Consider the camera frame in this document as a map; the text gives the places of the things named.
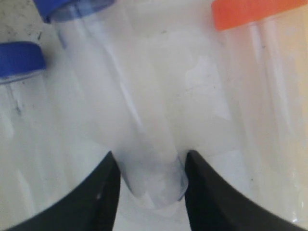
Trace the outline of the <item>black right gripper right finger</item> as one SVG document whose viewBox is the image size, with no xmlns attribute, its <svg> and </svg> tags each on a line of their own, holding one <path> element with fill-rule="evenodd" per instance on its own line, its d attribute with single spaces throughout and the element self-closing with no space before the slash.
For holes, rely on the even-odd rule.
<svg viewBox="0 0 308 231">
<path fill-rule="evenodd" d="M 228 184 L 195 150 L 187 153 L 185 205 L 193 231 L 300 231 Z"/>
</svg>

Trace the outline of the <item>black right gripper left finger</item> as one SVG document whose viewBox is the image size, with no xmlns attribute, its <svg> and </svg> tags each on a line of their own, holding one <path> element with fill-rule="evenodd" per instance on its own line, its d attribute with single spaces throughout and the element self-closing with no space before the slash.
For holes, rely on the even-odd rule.
<svg viewBox="0 0 308 231">
<path fill-rule="evenodd" d="M 120 194 L 120 171 L 111 152 L 72 192 L 12 231 L 111 231 Z"/>
</svg>

